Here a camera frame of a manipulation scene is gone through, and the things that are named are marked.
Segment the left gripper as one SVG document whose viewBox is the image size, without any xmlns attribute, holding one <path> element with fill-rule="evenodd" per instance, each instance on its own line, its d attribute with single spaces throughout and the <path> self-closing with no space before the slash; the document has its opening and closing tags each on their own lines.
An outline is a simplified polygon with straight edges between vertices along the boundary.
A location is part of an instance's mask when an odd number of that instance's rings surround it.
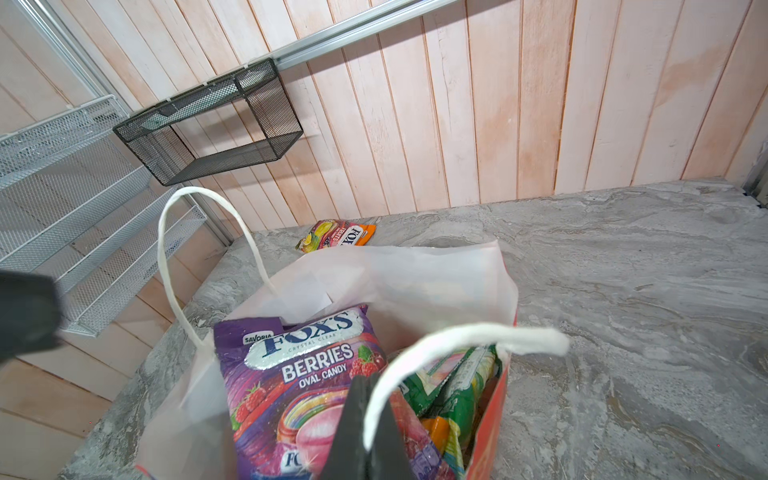
<svg viewBox="0 0 768 480">
<path fill-rule="evenodd" d="M 52 277 L 1 271 L 1 362 L 61 346 L 62 301 Z"/>
</svg>

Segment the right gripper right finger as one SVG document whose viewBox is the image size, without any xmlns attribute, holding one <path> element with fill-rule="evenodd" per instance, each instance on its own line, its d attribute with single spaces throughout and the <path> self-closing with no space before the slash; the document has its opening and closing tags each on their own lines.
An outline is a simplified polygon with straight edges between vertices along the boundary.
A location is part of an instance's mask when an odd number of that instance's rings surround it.
<svg viewBox="0 0 768 480">
<path fill-rule="evenodd" d="M 410 461 L 390 407 L 382 411 L 373 442 L 374 480 L 414 480 Z"/>
</svg>

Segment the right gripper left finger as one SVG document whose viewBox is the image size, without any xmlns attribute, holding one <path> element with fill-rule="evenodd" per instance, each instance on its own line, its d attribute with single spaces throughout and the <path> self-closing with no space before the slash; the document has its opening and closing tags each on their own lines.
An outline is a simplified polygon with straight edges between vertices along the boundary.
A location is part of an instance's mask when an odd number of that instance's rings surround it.
<svg viewBox="0 0 768 480">
<path fill-rule="evenodd" d="M 363 422 L 375 386 L 375 375 L 356 376 L 333 438 L 328 458 L 319 474 L 322 480 L 364 480 L 368 478 L 368 453 L 363 446 Z"/>
</svg>

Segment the purple Fox's berries candy bag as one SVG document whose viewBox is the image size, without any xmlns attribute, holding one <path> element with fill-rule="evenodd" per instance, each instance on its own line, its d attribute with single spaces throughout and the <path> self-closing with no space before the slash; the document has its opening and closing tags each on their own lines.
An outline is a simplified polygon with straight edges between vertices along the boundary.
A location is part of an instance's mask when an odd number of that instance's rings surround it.
<svg viewBox="0 0 768 480">
<path fill-rule="evenodd" d="M 226 320 L 213 333 L 238 477 L 318 478 L 352 380 L 387 365 L 366 305 L 294 327 Z"/>
</svg>

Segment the red paper gift bag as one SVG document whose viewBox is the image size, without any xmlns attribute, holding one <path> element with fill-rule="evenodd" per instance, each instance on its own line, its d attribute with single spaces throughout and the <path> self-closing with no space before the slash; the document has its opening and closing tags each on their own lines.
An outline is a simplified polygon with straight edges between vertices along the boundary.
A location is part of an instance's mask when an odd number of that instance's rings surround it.
<svg viewBox="0 0 768 480">
<path fill-rule="evenodd" d="M 212 331 L 139 442 L 150 479 L 485 479 L 515 355 L 568 337 L 517 323 L 500 247 L 307 253 Z"/>
</svg>

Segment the orange Fox's fruits candy bag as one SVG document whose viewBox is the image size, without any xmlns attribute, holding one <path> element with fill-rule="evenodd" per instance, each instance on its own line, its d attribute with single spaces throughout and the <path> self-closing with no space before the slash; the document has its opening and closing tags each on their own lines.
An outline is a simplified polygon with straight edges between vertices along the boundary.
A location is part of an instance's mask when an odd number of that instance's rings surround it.
<svg viewBox="0 0 768 480">
<path fill-rule="evenodd" d="M 322 220 L 296 244 L 296 249 L 302 253 L 310 253 L 336 246 L 363 246 L 375 232 L 375 225 L 338 219 Z"/>
</svg>

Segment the green lime snack packet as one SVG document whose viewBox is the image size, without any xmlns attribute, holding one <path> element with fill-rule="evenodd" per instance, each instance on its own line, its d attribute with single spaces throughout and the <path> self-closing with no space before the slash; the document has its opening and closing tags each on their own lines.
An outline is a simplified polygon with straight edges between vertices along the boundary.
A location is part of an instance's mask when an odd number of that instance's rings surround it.
<svg viewBox="0 0 768 480">
<path fill-rule="evenodd" d="M 473 350 L 473 347 L 454 350 L 419 368 L 401 382 L 400 391 L 418 417 L 427 413 L 442 388 Z"/>
</svg>

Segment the black mesh basket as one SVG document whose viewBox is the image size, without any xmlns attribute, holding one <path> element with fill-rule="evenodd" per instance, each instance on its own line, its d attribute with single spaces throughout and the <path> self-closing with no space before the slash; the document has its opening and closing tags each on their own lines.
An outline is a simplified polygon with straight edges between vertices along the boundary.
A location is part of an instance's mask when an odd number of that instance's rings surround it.
<svg viewBox="0 0 768 480">
<path fill-rule="evenodd" d="M 132 115 L 116 136 L 164 186 L 274 162 L 303 135 L 270 59 Z"/>
</svg>

